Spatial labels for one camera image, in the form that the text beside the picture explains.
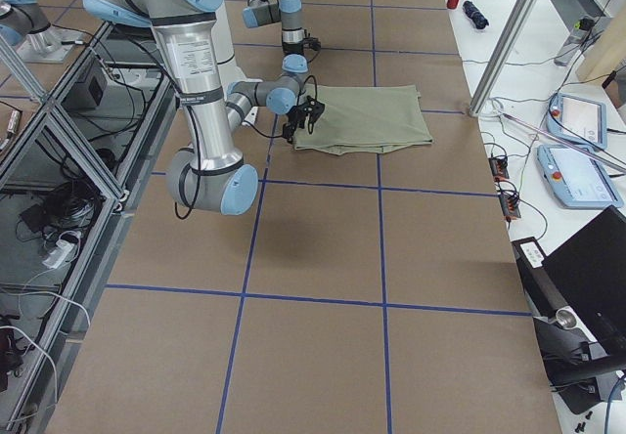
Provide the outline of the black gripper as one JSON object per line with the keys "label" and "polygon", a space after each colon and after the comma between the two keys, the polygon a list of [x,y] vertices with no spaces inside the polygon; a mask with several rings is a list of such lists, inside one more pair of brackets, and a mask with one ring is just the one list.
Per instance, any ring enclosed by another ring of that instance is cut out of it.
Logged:
{"label": "black gripper", "polygon": [[293,107],[288,112],[288,121],[282,128],[283,138],[292,144],[293,135],[297,129],[306,129],[309,135],[313,134],[315,123],[324,113],[325,107],[322,102],[307,96],[302,104]]}
{"label": "black gripper", "polygon": [[302,40],[302,49],[319,53],[321,51],[321,42],[316,37],[306,37]]}

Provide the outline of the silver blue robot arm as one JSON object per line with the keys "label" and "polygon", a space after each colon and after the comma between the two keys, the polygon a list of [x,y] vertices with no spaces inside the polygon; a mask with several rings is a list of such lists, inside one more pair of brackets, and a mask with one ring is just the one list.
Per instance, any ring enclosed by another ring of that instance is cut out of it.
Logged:
{"label": "silver blue robot arm", "polygon": [[247,28],[279,23],[286,56],[304,56],[305,51],[310,50],[315,53],[314,60],[322,49],[319,39],[304,27],[301,0],[247,0],[243,20]]}
{"label": "silver blue robot arm", "polygon": [[223,84],[236,72],[224,0],[82,0],[91,15],[115,24],[149,29],[188,121],[191,144],[179,150],[166,173],[176,204],[223,215],[249,210],[258,174],[234,145],[232,134],[255,108],[287,117],[281,138],[313,129],[324,112],[303,48],[309,36],[302,25],[300,0],[248,0],[248,27],[277,22],[282,27],[282,73],[274,81],[245,76]]}

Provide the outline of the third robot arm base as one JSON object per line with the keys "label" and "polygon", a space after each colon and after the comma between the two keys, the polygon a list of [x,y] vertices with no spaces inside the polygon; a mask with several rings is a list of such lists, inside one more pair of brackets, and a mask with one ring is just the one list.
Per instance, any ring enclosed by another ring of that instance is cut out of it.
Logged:
{"label": "third robot arm base", "polygon": [[62,63],[76,43],[79,30],[52,26],[37,0],[1,0],[1,36],[27,63]]}

